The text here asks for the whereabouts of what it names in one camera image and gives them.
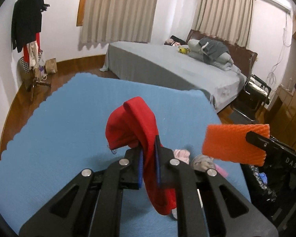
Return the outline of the blue plastic bag ball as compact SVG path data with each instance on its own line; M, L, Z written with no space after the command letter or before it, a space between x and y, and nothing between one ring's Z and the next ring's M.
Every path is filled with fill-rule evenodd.
M258 179L264 184L267 185L268 180L265 173L258 173Z

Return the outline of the yellow plush toy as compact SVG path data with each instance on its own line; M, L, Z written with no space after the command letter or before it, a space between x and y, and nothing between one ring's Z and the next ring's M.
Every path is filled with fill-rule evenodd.
M190 49L187 45L179 46L179 53L187 55L190 52Z

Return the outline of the wooden coat rack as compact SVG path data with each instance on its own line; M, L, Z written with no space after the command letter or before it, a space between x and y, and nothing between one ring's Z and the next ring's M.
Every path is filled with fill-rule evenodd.
M35 24L35 40L31 41L34 42L34 50L31 53L29 67L33 73L32 79L32 87L31 87L31 98L30 101L34 100L34 91L37 86L47 86L51 87L51 84L44 82L43 80L47 78L45 74L44 67L40 66L39 62L41 59L42 52L37 51L37 44L36 44L36 33L41 33L41 22L42 22L42 12L46 11L49 7L49 4L45 4L44 0L35 0L35 5L33 5L33 9L31 12L32 18L34 19Z

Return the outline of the blue table cloth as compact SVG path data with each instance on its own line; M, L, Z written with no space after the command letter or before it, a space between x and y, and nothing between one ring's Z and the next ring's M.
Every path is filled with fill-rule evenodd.
M42 102L7 144L0 160L0 213L14 232L81 170L104 170L126 149L111 152L105 137L110 114L141 97L155 114L161 143L201 153L206 128L220 119L199 90L75 75Z

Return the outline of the beige curtain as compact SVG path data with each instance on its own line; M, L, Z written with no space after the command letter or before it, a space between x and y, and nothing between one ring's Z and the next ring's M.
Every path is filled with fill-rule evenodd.
M192 30L240 47L250 39L255 0L198 0Z
M81 43L151 41L157 0L86 0Z

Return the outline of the left beige curtain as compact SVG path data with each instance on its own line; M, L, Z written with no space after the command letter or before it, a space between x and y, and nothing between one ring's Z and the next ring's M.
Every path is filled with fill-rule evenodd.
M157 0L86 0L81 43L151 41Z

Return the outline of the black trash bin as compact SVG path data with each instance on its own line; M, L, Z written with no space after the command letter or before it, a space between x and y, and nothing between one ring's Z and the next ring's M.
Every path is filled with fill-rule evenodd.
M277 228L296 236L296 175L284 168L241 165L251 203Z

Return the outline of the crumpled grey pink tissue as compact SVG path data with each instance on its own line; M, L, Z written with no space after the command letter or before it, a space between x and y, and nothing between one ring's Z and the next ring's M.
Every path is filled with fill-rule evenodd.
M190 162L190 152L188 150L175 149L173 154L176 159L190 165L196 171L206 172L209 169L217 170L213 159L206 155L198 155Z

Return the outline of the wooden side desk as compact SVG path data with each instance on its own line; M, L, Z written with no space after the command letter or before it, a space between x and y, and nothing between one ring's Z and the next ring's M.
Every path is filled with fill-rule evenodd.
M270 110L271 135L296 150L296 91L291 94L282 87L276 91L276 110Z

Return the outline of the wooden headboard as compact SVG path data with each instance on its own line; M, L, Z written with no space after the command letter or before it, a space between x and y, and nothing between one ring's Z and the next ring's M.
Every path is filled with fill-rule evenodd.
M252 72L253 66L257 60L258 54L246 49L245 47L240 47L237 44L231 44L220 38L214 38L212 36L207 36L199 31L193 29L190 30L186 42L190 39L200 40L202 38L209 38L211 40L216 40L222 42L229 49L230 55L234 61L234 64L242 71L245 76L249 76Z

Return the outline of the brown paper bag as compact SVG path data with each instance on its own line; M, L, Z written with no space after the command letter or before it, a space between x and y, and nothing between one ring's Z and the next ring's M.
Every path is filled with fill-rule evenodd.
M45 71L47 74L55 74L58 71L56 58L52 58L46 61L45 63Z

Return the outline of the orange foam net sleeve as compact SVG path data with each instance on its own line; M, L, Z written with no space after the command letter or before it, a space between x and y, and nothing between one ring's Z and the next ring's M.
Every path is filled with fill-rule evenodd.
M202 154L227 162L263 166L266 152L246 141L246 134L250 131L270 137L268 124L208 125Z

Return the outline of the grey pillows pile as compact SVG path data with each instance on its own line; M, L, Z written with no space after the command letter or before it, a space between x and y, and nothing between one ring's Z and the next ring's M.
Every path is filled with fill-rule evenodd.
M220 41L209 38L190 39L188 47L190 50L188 55L196 60L223 71L241 73L241 70L234 64L228 47Z

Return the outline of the right beige curtain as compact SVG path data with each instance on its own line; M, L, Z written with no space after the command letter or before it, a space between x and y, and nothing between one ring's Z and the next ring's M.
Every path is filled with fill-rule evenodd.
M198 0L192 30L240 47L250 39L255 0Z

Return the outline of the bed with grey sheet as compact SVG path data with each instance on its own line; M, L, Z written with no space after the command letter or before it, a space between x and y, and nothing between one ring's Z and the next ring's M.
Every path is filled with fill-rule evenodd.
M150 43L110 43L101 68L108 70L122 80L200 90L216 112L236 99L246 81L236 66L223 71L180 53L177 47Z

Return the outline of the black coat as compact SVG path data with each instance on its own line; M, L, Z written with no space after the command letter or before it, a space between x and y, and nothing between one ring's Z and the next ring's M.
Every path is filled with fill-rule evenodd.
M44 0L17 0L11 21L11 42L20 53L23 47L36 40L41 32L42 12L50 7Z

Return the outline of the black chair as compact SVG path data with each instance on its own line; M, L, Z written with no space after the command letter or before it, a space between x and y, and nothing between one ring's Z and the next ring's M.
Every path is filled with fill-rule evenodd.
M270 103L271 87L256 75L252 74L232 101L232 113L229 119L235 124L257 124L262 108Z

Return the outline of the red cloth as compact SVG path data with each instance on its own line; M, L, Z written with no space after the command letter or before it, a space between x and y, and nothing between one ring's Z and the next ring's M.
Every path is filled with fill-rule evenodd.
M108 118L105 135L111 150L141 145L143 180L150 202L159 214L170 214L176 208L175 190L162 189L157 184L155 138L159 132L155 114L145 101L134 97L115 109Z

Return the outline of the red garment on rack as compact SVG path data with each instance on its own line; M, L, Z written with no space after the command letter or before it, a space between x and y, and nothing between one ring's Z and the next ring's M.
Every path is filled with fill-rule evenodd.
M36 33L36 44L37 44L37 51L40 52L40 33ZM26 44L23 46L23 59L26 63L30 63L31 53L34 50L34 42Z

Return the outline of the pink face mask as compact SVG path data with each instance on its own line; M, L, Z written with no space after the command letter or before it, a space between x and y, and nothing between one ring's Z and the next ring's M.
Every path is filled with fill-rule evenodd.
M214 164L215 170L222 175L224 178L228 177L228 172L224 170L222 167L220 167L218 164Z

